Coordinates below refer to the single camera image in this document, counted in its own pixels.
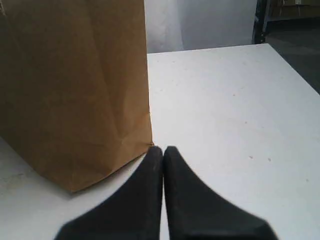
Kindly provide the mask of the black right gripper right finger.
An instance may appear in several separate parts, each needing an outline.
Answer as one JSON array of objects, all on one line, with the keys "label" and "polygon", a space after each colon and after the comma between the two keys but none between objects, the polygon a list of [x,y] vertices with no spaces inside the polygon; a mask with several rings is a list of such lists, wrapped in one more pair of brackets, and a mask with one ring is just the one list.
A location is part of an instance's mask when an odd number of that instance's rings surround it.
[{"label": "black right gripper right finger", "polygon": [[179,150],[164,152],[164,193],[171,240],[275,240],[267,221],[224,199],[188,166]]}]

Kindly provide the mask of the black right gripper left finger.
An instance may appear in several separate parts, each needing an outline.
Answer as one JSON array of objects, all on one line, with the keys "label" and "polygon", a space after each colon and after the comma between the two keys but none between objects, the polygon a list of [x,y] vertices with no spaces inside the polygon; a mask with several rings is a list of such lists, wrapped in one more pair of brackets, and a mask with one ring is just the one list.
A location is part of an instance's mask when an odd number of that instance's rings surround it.
[{"label": "black right gripper left finger", "polygon": [[158,240],[163,200],[163,152],[148,149],[131,177],[108,199],[64,224],[57,240]]}]

